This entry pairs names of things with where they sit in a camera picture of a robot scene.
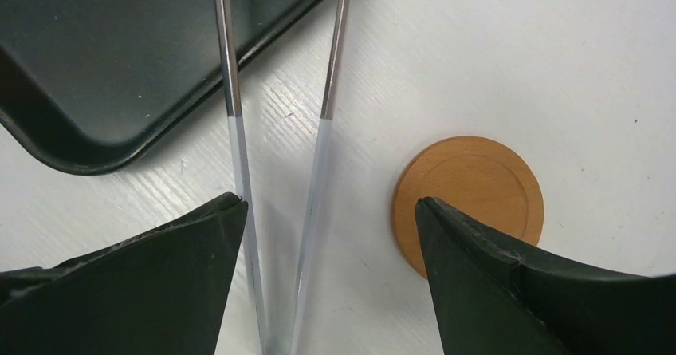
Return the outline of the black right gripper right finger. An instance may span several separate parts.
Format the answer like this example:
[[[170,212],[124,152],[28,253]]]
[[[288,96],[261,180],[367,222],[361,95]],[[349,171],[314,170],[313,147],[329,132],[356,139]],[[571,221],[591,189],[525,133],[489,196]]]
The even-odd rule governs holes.
[[[415,205],[446,354],[672,354],[675,277],[577,262],[441,199]]]

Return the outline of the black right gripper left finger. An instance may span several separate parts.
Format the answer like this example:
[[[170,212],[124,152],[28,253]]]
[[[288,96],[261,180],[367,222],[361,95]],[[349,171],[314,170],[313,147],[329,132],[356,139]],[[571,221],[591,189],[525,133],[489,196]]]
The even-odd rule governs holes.
[[[2,353],[214,353],[247,211],[225,193],[57,266],[2,272]]]

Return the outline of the metal serving tongs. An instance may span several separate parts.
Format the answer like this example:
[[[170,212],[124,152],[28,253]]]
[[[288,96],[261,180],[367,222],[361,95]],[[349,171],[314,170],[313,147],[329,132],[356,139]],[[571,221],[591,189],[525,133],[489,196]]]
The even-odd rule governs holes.
[[[225,103],[227,123],[230,133],[230,147],[233,160],[234,182],[238,194],[246,201],[251,201],[250,166],[247,156],[245,125],[242,113],[242,99],[238,82],[238,63],[235,51],[234,24],[231,0],[214,0],[217,15],[219,51],[223,84],[225,87]],[[328,172],[328,151],[331,142],[333,120],[336,108],[337,89],[340,66],[343,57],[345,34],[348,28],[348,12],[351,0],[338,0],[336,20],[332,34],[332,44],[328,59],[327,76],[320,112],[316,147],[312,162],[312,173],[309,194],[305,210],[305,219],[297,274],[294,285],[293,324],[290,331],[287,354],[297,354],[301,342],[303,319],[308,302],[310,274],[314,259],[314,243],[319,231],[320,208]],[[244,257],[250,293],[257,317],[259,341],[265,344],[268,330],[265,322],[265,302],[262,287],[261,267],[259,261],[257,232],[254,217],[248,215],[244,232]]]

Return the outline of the far round wooden coaster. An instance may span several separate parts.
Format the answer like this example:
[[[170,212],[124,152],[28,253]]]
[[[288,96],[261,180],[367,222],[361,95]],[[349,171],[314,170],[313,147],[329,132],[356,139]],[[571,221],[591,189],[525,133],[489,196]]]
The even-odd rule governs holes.
[[[393,235],[409,266],[427,276],[415,204],[436,197],[485,225],[537,245],[544,198],[536,176],[507,146],[480,136],[455,136],[423,149],[403,170],[391,201]]]

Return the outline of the black serving tray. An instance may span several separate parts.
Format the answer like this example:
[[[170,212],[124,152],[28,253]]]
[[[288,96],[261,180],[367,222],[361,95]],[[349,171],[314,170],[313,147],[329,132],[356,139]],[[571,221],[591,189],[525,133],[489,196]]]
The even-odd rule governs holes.
[[[1,123],[76,176],[138,158],[222,84],[215,0],[1,0]]]

